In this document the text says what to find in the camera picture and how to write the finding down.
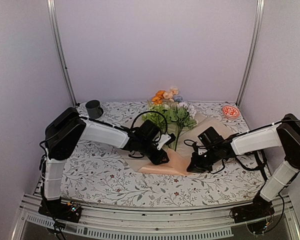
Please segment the orange fake flower stem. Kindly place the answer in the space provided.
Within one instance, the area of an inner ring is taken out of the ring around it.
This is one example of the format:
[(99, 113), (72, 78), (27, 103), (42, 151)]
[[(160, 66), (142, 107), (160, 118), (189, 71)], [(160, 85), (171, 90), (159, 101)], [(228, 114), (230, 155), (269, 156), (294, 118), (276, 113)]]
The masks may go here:
[(168, 91), (159, 90), (154, 97), (151, 99), (151, 102), (154, 105), (161, 105), (165, 102), (175, 102), (175, 97), (179, 94), (179, 89), (177, 87), (172, 87)]

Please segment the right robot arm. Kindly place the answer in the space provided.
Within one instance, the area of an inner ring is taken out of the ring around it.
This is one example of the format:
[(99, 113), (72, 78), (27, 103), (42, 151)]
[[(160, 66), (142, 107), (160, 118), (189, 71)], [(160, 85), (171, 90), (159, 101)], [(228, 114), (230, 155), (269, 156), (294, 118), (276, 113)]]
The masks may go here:
[(245, 133), (223, 138), (212, 126), (198, 135), (201, 145), (192, 144), (193, 153), (187, 172), (211, 172), (212, 166), (249, 152), (282, 147), (283, 162), (265, 182), (249, 206), (252, 218), (259, 218), (268, 210), (268, 205), (300, 172), (300, 120), (289, 113), (280, 121)]

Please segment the blue fake flower stem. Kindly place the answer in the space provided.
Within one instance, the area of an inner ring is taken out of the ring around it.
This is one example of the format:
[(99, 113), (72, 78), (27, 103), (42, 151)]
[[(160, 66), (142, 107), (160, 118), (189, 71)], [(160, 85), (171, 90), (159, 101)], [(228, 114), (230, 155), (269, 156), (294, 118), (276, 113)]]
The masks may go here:
[(181, 95), (174, 95), (173, 100), (175, 102), (181, 103), (181, 102), (183, 102), (183, 97)]

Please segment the peach wrapping paper sheet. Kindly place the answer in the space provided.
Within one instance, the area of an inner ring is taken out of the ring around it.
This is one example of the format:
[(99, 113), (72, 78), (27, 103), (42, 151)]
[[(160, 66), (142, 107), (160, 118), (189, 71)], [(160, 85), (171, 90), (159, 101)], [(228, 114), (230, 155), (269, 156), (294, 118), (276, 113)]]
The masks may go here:
[(128, 166), (135, 172), (143, 174), (155, 174), (155, 175), (173, 175), (173, 176), (188, 176), (191, 175), (187, 172), (187, 167), (190, 165), (193, 148), (186, 146), (184, 140), (190, 139), (195, 142), (199, 142), (198, 135), (209, 127), (213, 127), (219, 135), (224, 139), (233, 134), (230, 128), (224, 125), (222, 122), (213, 117), (207, 117), (200, 112), (197, 112), (194, 116), (197, 121), (197, 126), (191, 130), (184, 129), (179, 139), (177, 140), (177, 148), (173, 150), (171, 148), (165, 148), (169, 162), (160, 165), (153, 164), (147, 157), (140, 159), (129, 157), (129, 152), (124, 150), (118, 150), (121, 157), (125, 160)]

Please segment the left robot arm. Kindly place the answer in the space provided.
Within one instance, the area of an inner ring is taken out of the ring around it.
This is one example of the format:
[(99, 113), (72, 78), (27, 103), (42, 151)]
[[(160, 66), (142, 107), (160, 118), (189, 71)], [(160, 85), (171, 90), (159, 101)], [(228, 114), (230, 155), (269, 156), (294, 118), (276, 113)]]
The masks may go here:
[(141, 126), (116, 126), (79, 114), (76, 108), (63, 111), (45, 130), (45, 139), (40, 143), (45, 150), (43, 161), (43, 196), (47, 200), (45, 209), (53, 216), (64, 213), (61, 197), (61, 182), (65, 163), (73, 154), (80, 140), (110, 145), (130, 153), (138, 152), (152, 164), (169, 162), (163, 146), (176, 137), (161, 130), (150, 120)]

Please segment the pale lavender flower bunch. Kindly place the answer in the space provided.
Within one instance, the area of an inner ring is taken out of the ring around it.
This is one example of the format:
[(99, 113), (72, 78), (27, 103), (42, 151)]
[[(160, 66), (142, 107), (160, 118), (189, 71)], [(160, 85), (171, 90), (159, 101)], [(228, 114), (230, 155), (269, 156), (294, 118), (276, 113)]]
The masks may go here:
[(177, 151), (178, 141), (184, 129), (192, 130), (198, 125), (195, 119), (197, 111), (187, 102), (178, 102), (172, 105), (166, 112), (168, 123), (174, 125), (175, 141), (172, 149)]

